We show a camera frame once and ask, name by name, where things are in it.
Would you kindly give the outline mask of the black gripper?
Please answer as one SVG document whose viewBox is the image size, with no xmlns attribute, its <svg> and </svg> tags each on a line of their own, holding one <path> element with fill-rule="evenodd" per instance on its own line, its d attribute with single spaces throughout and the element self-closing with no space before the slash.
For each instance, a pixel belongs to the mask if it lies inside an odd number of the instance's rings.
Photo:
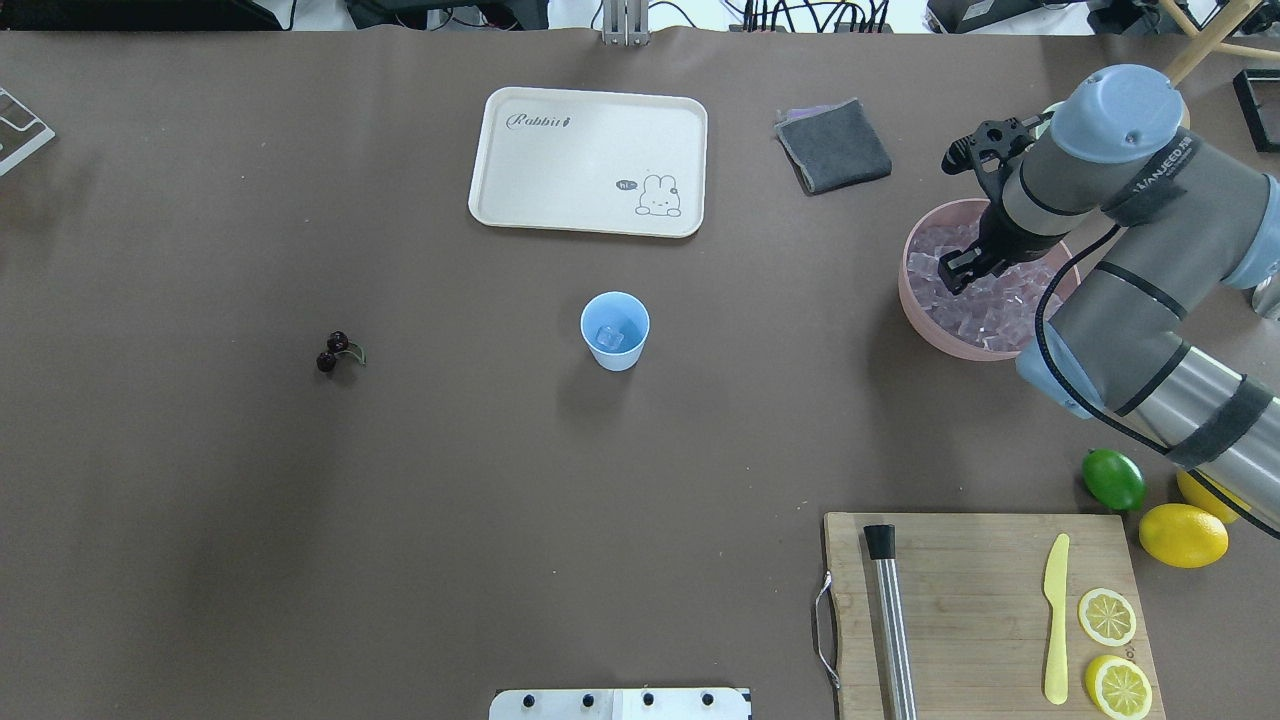
<svg viewBox="0 0 1280 720">
<path fill-rule="evenodd" d="M 984 275 L 1001 275 L 1012 265 L 1039 260 L 1064 236 L 1028 231 L 1004 205 L 989 201 L 980 215 L 977 240 L 966 250 L 942 255 L 938 274 L 951 295 L 960 295 Z"/>
</svg>

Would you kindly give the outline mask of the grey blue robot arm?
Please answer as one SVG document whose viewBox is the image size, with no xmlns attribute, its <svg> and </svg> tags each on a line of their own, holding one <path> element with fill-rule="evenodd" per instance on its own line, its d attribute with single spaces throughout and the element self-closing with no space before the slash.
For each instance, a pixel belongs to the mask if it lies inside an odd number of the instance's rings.
<svg viewBox="0 0 1280 720">
<path fill-rule="evenodd" d="M 1052 111 L 987 120 L 951 143 L 946 174 L 988 199 L 978 236 L 940 275 L 961 293 L 1043 258 L 1093 211 L 1105 255 L 1021 351 L 1020 375 L 1080 418 L 1162 454 L 1277 534 L 1277 395 L 1193 347 L 1178 327 L 1217 286 L 1277 273 L 1277 179 L 1181 124 L 1169 77 L 1135 64 L 1089 74 Z"/>
</svg>

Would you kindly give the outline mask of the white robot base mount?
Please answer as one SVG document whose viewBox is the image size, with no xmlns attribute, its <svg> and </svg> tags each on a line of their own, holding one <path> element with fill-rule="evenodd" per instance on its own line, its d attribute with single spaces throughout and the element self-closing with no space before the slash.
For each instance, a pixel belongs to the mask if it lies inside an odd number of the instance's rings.
<svg viewBox="0 0 1280 720">
<path fill-rule="evenodd" d="M 489 719 L 753 719 L 749 689 L 643 687 L 508 689 L 495 694 Z"/>
</svg>

